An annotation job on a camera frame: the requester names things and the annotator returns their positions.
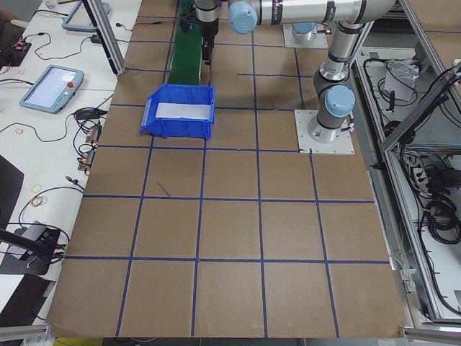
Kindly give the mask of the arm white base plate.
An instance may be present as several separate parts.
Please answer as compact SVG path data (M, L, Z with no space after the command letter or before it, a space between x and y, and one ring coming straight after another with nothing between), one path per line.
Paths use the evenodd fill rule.
M298 27L300 30L297 31L294 24L283 24L285 47L327 49L328 43L326 37L331 34L331 30L317 23L315 27L308 26L308 29L310 28L312 28L310 32L303 30L302 27Z
M321 129L315 124L317 110L295 110L299 152L302 154L354 155L352 136L344 121L337 130Z

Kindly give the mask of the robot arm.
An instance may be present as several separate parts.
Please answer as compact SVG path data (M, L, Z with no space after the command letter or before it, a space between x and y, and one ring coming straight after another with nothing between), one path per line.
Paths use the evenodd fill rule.
M318 34L317 22L298 22L292 24L292 34L297 40L309 41Z
M245 35L258 25L282 26L288 47L324 48L325 61L314 75L320 110L308 123L310 137L333 143L355 96L345 81L372 23L387 14L393 1L229 1L232 29Z

